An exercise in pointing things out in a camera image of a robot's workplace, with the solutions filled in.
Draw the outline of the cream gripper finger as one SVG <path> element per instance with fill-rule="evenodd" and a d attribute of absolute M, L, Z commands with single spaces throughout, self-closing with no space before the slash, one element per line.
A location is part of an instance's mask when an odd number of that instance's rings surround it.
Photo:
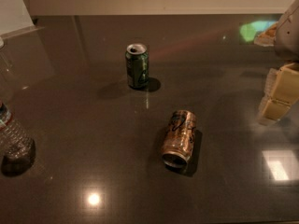
<path fill-rule="evenodd" d="M 259 105 L 257 120 L 262 125 L 280 121 L 299 100 L 299 63 L 286 63 L 271 68 L 266 77 L 264 97 Z"/>

